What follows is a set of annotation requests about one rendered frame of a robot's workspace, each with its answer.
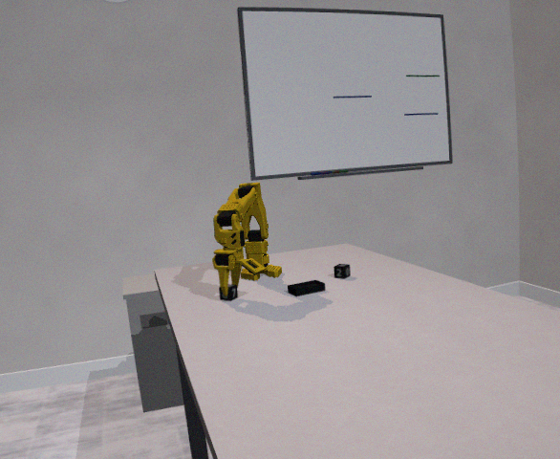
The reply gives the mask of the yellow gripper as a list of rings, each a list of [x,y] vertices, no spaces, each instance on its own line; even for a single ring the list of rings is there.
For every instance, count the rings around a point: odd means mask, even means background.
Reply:
[[[216,250],[214,253],[212,262],[214,269],[219,272],[220,287],[224,296],[228,294],[229,271],[231,271],[231,284],[237,285],[238,288],[242,266],[254,275],[262,273],[266,269],[253,258],[244,259],[243,248],[232,251],[231,248],[223,247],[223,249]]]

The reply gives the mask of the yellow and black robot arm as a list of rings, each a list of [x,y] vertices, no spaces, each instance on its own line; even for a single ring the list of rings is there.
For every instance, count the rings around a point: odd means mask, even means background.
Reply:
[[[280,276],[282,273],[280,266],[268,265],[269,244],[265,239],[269,237],[269,224],[260,183],[240,184],[239,188],[232,191],[226,204],[222,205],[217,213],[218,215],[213,219],[216,241],[224,248],[231,248],[232,251],[245,247],[248,259],[253,258],[266,268],[262,273],[274,278]],[[251,216],[255,217],[260,229],[250,230]],[[223,227],[232,227],[232,229],[223,229]]]

